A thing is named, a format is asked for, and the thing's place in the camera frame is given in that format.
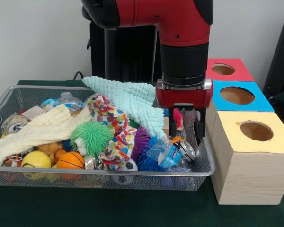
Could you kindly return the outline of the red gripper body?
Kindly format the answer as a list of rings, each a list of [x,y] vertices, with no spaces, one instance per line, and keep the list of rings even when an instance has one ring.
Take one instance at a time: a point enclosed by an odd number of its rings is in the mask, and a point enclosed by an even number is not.
[[[195,109],[208,108],[213,96],[213,88],[206,90],[172,90],[156,88],[159,106],[173,108],[192,106]]]

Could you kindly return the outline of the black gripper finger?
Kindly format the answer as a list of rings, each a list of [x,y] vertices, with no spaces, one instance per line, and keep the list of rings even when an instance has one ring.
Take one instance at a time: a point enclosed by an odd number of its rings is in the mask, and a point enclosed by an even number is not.
[[[178,108],[173,110],[173,118],[176,123],[176,130],[181,131],[181,112]]]
[[[195,135],[197,142],[205,136],[205,109],[196,110]]]

